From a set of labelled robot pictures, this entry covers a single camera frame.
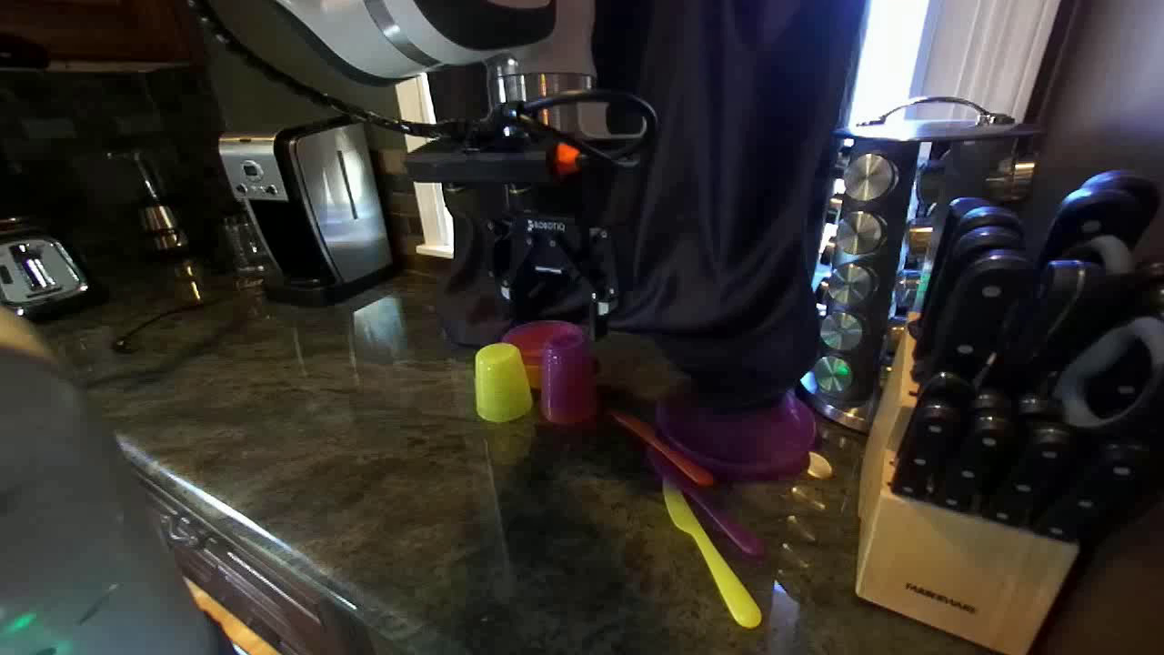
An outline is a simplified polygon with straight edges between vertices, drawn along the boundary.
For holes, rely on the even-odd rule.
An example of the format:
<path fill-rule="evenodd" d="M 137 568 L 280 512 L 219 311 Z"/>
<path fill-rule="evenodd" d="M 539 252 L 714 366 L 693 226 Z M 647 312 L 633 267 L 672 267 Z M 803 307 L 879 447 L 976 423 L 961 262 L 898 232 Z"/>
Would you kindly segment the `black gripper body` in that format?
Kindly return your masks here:
<path fill-rule="evenodd" d="M 609 231 L 586 185 L 638 169 L 644 140 L 590 140 L 542 117 L 463 123 L 406 157 L 413 183 L 451 192 L 457 259 L 447 307 L 457 328 L 569 318 L 604 323 L 621 291 Z"/>

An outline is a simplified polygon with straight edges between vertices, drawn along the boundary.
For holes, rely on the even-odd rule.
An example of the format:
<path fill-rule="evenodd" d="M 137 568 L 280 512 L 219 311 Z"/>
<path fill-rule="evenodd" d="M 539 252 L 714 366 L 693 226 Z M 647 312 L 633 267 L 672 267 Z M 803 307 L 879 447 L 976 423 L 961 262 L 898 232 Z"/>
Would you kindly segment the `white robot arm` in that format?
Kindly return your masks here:
<path fill-rule="evenodd" d="M 582 319 L 599 331 L 619 307 L 610 238 L 582 212 L 582 185 L 628 171 L 658 126 L 633 90 L 595 84 L 594 0 L 273 0 L 286 23 L 358 81 L 402 84 L 489 66 L 497 95 L 472 119 L 384 119 L 295 81 L 246 49 L 212 0 L 189 0 L 213 41 L 270 81 L 398 134 L 419 151 L 402 171 L 456 192 L 463 222 L 451 295 L 503 331 Z"/>

